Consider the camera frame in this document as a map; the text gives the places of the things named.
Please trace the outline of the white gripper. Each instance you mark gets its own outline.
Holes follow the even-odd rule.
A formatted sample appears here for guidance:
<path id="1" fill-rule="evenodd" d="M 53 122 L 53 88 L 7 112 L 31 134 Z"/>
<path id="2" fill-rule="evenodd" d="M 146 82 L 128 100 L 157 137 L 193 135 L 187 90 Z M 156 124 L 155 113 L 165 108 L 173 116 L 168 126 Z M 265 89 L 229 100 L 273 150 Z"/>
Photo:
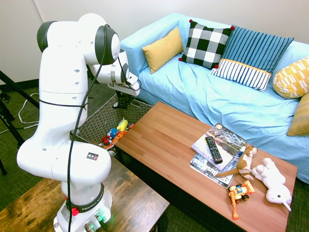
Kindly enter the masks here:
<path id="1" fill-rule="evenodd" d="M 126 83 L 123 84 L 108 84 L 108 87 L 116 90 L 116 95 L 119 100 L 123 99 L 123 94 L 128 94 L 127 103 L 131 103 L 133 96 L 136 97 L 140 93 L 140 84 L 136 75 L 129 72 Z"/>

